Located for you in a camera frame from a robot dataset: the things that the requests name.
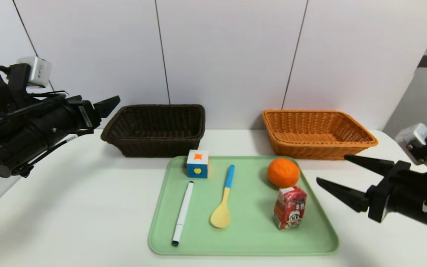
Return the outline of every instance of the table surface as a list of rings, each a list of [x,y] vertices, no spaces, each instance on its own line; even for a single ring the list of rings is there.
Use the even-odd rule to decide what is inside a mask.
[[[393,139],[359,155],[409,161]],[[0,199],[0,267],[81,266],[425,266],[427,226],[399,214],[379,224],[320,188],[317,176],[365,191],[381,177],[346,161],[298,160],[339,236],[322,257],[163,257],[148,233],[171,159],[125,158],[101,130],[66,144]],[[262,130],[207,130],[211,155],[273,155]],[[420,172],[424,166],[412,166]]]

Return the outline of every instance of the cube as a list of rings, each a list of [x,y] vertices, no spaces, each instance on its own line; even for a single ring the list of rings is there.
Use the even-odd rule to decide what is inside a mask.
[[[191,150],[187,157],[187,176],[191,178],[207,178],[209,152],[207,150]]]

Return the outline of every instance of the blue spoon handle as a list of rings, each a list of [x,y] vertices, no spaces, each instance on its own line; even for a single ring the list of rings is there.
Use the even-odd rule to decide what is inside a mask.
[[[234,171],[235,171],[235,165],[230,165],[230,169],[228,170],[227,182],[225,182],[225,187],[227,188],[232,187],[232,180],[234,179]]]

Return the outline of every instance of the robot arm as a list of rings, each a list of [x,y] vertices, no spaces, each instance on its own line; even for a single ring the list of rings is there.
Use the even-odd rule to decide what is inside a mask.
[[[34,164],[62,145],[93,134],[120,103],[120,97],[91,104],[81,96],[66,98],[62,92],[27,93],[27,87],[43,88],[51,64],[33,56],[9,67],[0,66],[0,177],[27,177]]]
[[[402,130],[396,141],[415,164],[427,165],[427,127],[422,123]],[[427,172],[411,171],[408,162],[386,161],[356,155],[345,159],[383,176],[364,193],[317,177],[319,186],[354,211],[366,212],[382,222],[389,212],[401,213],[427,224]]]

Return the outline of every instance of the green tray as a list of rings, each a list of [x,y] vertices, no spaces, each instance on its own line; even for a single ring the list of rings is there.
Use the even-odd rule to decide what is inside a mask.
[[[307,193],[304,218],[298,228],[278,230],[273,209],[278,189],[267,169],[277,157],[210,157],[209,178],[189,178],[187,157],[171,160],[149,231],[149,247],[159,255],[191,256],[316,256],[334,253],[339,239],[317,198],[301,174],[298,185]],[[235,165],[228,199],[230,224],[214,228],[210,215],[220,204],[228,167]],[[194,187],[179,247],[171,245],[183,195]]]

